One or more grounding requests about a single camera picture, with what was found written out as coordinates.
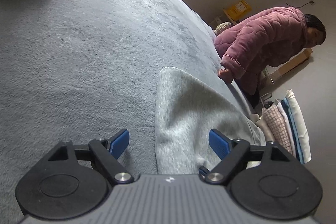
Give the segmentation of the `grey sweatpants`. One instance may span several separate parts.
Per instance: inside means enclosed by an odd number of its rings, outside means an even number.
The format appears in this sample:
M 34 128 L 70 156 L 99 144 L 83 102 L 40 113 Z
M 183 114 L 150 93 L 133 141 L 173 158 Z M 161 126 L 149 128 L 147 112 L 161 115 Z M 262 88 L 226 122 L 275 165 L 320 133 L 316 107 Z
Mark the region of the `grey sweatpants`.
M 155 110 L 155 155 L 159 174 L 194 174 L 220 158 L 209 145 L 217 129 L 230 139 L 265 145 L 263 132 L 226 98 L 178 68 L 160 71 Z

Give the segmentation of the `folded pink tweed garment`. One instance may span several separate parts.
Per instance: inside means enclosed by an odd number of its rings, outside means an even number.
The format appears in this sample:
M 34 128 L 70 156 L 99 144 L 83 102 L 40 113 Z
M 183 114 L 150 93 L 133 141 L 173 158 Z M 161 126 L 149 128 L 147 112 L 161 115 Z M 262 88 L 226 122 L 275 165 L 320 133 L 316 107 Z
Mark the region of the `folded pink tweed garment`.
M 268 109 L 262 109 L 262 117 L 266 121 L 275 140 L 282 145 L 289 153 L 293 153 L 290 137 L 283 115 L 276 105 Z

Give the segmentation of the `folded blue garment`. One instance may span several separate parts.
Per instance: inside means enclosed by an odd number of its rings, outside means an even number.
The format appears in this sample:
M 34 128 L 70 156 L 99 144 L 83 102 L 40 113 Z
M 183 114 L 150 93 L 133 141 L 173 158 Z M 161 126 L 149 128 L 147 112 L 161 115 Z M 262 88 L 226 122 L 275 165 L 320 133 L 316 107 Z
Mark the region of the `folded blue garment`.
M 304 162 L 304 158 L 303 158 L 303 152 L 302 152 L 301 145 L 300 145 L 300 142 L 299 142 L 299 137 L 298 137 L 297 129 L 296 129 L 296 126 L 295 126 L 294 118 L 291 114 L 291 110 L 289 108 L 288 102 L 286 100 L 282 100 L 281 105 L 284 109 L 285 114 L 288 117 L 289 125 L 290 125 L 290 128 L 291 128 L 291 134 L 293 136 L 296 157 L 300 161 L 300 163 L 302 165 L 304 165 L 305 162 Z

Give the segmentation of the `folded white top garment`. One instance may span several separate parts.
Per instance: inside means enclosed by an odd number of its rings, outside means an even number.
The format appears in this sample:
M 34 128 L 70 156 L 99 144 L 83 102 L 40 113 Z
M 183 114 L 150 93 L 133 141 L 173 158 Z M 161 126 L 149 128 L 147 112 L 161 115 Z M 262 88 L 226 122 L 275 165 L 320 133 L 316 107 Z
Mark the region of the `folded white top garment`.
M 302 115 L 301 108 L 295 98 L 294 92 L 290 89 L 285 94 L 285 101 L 289 107 L 290 117 L 295 126 L 299 147 L 303 156 L 303 162 L 306 164 L 311 161 L 311 151 L 309 143 L 309 134 Z

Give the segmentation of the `person in maroon jacket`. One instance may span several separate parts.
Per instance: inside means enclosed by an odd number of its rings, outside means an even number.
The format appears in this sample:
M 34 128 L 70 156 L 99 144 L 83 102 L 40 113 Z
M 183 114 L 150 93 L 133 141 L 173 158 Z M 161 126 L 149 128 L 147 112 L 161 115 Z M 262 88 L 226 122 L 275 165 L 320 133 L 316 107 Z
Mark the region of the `person in maroon jacket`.
M 259 104 L 259 82 L 265 67 L 278 67 L 305 48 L 326 39 L 323 23 L 294 7 L 273 7 L 220 33 L 214 41 L 221 58 L 218 76 L 235 81 L 252 107 Z

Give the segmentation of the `yellow box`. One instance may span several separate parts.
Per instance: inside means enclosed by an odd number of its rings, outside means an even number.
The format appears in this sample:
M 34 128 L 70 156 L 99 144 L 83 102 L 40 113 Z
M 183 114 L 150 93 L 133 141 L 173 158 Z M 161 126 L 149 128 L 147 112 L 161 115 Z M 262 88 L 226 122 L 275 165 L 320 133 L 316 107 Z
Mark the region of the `yellow box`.
M 249 12 L 251 12 L 252 7 L 248 4 L 247 1 L 240 0 L 235 5 L 232 5 L 231 7 L 226 8 L 223 11 L 231 21 L 237 22 L 238 20 L 246 16 Z

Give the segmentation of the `cardboard strip on wall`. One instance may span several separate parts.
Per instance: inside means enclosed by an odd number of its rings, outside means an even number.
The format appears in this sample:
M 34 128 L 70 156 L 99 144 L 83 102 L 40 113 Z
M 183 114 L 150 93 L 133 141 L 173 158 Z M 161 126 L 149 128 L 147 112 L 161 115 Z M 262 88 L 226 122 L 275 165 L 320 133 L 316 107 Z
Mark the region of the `cardboard strip on wall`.
M 304 63 L 306 60 L 308 60 L 311 57 L 311 54 L 313 53 L 313 50 L 311 48 L 307 48 L 303 50 L 301 53 L 296 55 L 295 57 L 292 57 L 288 62 L 281 65 L 279 68 L 277 68 L 275 71 L 273 71 L 269 75 L 269 79 L 271 83 L 275 83 L 278 79 L 280 79 L 282 76 L 296 68 L 297 66 Z

